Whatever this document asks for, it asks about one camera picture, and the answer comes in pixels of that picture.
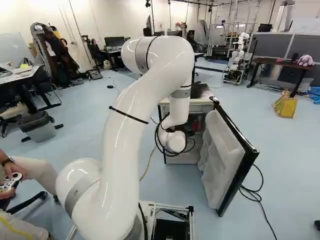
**person's hand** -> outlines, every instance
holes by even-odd
[[[10,191],[0,192],[0,200],[9,199],[16,193],[16,189],[12,188]]]
[[[14,172],[21,173],[22,174],[21,182],[26,180],[26,178],[27,178],[26,170],[23,167],[15,164],[13,162],[7,162],[4,165],[4,172],[5,172],[5,175],[8,176],[8,178],[12,178],[12,173],[14,173]]]
[[[303,55],[302,57],[299,58],[298,64],[299,64],[300,66],[307,67],[307,66],[314,66],[314,65],[315,65],[315,62],[314,62],[312,56],[310,56],[310,55]]]

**refrigerator door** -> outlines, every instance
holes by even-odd
[[[208,204],[224,215],[240,185],[259,155],[232,122],[219,101],[205,118],[206,129],[198,168]]]

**cubicle partition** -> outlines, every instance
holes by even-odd
[[[294,53],[298,56],[311,55],[315,66],[307,71],[306,78],[314,78],[312,86],[320,86],[320,35],[310,35],[292,32],[256,32],[248,47],[248,52],[254,56],[291,59]],[[266,84],[293,88],[298,82],[300,72],[291,67],[264,65],[258,71],[257,79]]]

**game controller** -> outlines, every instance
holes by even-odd
[[[5,176],[4,183],[0,184],[0,193],[9,192],[11,189],[16,189],[21,179],[22,174],[20,172],[13,172],[12,178]]]

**white wall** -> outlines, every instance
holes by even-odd
[[[58,0],[1,1],[0,34],[20,32],[26,44],[32,43],[30,26],[35,22],[56,26],[61,37],[71,42],[59,11]],[[69,22],[74,30],[75,40],[78,42],[77,45],[68,45],[69,52],[82,68],[89,69],[89,61],[84,56],[84,47],[79,34],[76,34],[75,23],[72,18]]]
[[[146,0],[70,0],[81,35],[95,38],[101,48],[104,37],[125,36],[138,37],[143,35],[146,20],[151,14],[151,8],[145,7]],[[256,13],[257,0],[251,0],[249,22],[253,21]],[[255,30],[259,23],[268,23],[272,0],[261,0],[257,15]],[[276,0],[271,18],[273,24],[277,18],[282,0]],[[234,19],[235,6],[232,5],[231,21]],[[176,22],[186,20],[188,29],[196,28],[198,5],[185,2],[171,1],[171,29]],[[199,18],[210,22],[211,14],[208,7],[200,6]],[[320,9],[320,0],[296,0],[293,17],[316,17]],[[218,8],[217,21],[228,21],[230,5]],[[156,31],[170,27],[168,0],[153,0],[154,26]],[[248,14],[248,3],[242,2],[238,6],[238,20],[245,22]],[[216,7],[212,8],[213,23]],[[20,32],[26,44],[32,42],[30,26],[34,22],[50,23],[58,28],[61,37],[77,44],[69,44],[72,57],[84,68],[90,68],[85,48],[74,20],[68,0],[6,0],[1,1],[0,34]]]

